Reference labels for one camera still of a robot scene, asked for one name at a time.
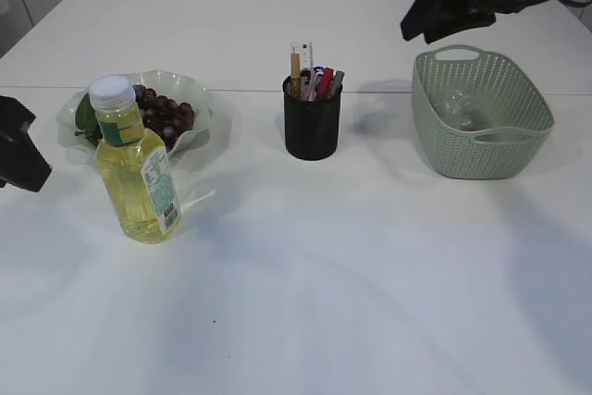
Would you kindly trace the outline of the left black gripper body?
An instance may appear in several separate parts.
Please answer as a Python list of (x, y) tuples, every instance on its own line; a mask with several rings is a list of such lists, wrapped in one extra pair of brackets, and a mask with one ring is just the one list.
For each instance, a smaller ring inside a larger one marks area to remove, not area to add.
[(36, 116), (18, 99), (1, 96), (1, 187), (40, 191), (52, 167), (31, 140)]

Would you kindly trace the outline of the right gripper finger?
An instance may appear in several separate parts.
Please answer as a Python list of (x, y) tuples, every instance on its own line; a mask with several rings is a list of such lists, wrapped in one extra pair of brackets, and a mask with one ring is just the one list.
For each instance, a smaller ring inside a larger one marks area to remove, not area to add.
[(436, 42), (445, 37), (445, 18), (441, 0), (415, 0), (401, 20), (402, 38), (409, 42), (419, 35), (426, 42)]
[(434, 6), (427, 17), (427, 26), (424, 31), (426, 43), (434, 43), (459, 32), (489, 27), (496, 22), (493, 12), (474, 7), (450, 9)]

